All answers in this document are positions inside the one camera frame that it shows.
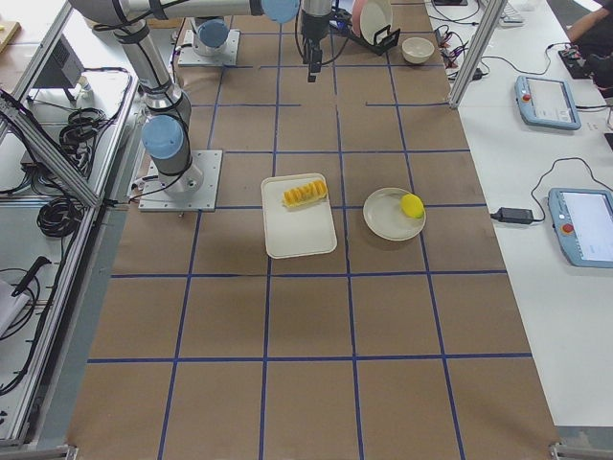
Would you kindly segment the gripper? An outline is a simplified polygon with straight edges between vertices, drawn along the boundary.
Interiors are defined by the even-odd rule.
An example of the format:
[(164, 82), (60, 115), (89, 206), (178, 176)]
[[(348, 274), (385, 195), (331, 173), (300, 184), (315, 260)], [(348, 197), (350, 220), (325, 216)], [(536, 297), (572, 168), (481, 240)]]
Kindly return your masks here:
[(320, 43), (329, 30), (331, 1), (305, 0), (301, 12), (303, 62), (307, 62), (307, 80), (316, 81), (318, 62), (322, 61)]

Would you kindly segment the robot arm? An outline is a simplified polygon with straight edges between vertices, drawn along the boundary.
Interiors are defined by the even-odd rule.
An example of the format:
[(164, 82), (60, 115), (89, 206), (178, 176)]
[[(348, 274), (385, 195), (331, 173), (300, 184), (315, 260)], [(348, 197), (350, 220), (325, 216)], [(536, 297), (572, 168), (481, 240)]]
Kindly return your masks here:
[(225, 44), (229, 35), (222, 16), (194, 17), (192, 29), (193, 46), (198, 49), (217, 49)]
[(147, 19), (175, 17), (195, 20), (195, 35), (208, 48), (226, 41), (223, 21), (229, 15), (265, 15), (280, 24), (302, 18), (303, 63), (310, 82), (322, 66), (321, 40), (333, 17), (332, 1), (72, 1), (70, 5), (95, 23), (96, 31), (110, 31), (121, 44), (145, 93), (151, 118), (142, 141), (158, 171), (161, 190), (170, 196), (201, 187), (204, 173), (194, 163), (189, 140), (192, 106), (173, 80), (149, 34)]

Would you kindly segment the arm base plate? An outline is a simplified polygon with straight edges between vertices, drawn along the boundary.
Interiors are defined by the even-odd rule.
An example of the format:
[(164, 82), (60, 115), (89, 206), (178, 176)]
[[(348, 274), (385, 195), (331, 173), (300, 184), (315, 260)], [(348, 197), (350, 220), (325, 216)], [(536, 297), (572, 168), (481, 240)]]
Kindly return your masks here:
[(152, 160), (138, 208), (143, 212), (213, 212), (216, 209), (222, 164), (220, 149), (193, 150), (192, 164), (180, 178), (158, 172)]
[(231, 29), (226, 41), (220, 47), (212, 48), (202, 44), (192, 30), (187, 30), (179, 50), (177, 63), (181, 67), (235, 66), (239, 36), (238, 29)]

